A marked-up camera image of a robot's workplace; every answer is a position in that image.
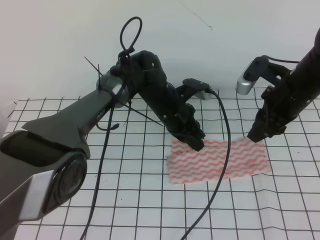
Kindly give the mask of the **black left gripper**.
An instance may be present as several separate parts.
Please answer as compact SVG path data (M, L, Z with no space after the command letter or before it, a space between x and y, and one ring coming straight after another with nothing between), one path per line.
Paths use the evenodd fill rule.
M197 152L204 147L206 135L194 118L195 108L183 101L176 87L165 79L152 80L139 89L139 94L175 138Z

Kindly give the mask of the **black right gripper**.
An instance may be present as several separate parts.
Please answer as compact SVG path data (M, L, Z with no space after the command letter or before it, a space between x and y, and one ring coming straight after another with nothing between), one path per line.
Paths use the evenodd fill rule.
M315 99L315 77L288 75L279 85L269 86L261 97L263 107L258 110L247 134L254 143L285 132L287 124Z

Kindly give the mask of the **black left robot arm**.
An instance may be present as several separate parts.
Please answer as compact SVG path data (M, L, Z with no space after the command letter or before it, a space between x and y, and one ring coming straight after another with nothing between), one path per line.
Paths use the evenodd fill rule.
M204 133L188 104L207 88L187 78L173 87L157 55L124 57L99 76L96 89L58 113L28 121L0 141L0 237L12 240L19 224L37 221L73 197L87 173L86 135L112 108L139 95L169 133L199 151Z

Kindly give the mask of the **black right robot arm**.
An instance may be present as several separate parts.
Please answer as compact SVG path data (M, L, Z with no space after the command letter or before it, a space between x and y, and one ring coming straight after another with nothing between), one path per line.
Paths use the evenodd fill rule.
M314 46L292 70L270 62L266 55L256 57L238 79L237 93L247 95L259 78L271 85L261 94L263 107L247 135L255 143L283 134L287 124L319 96L320 36L316 35Z

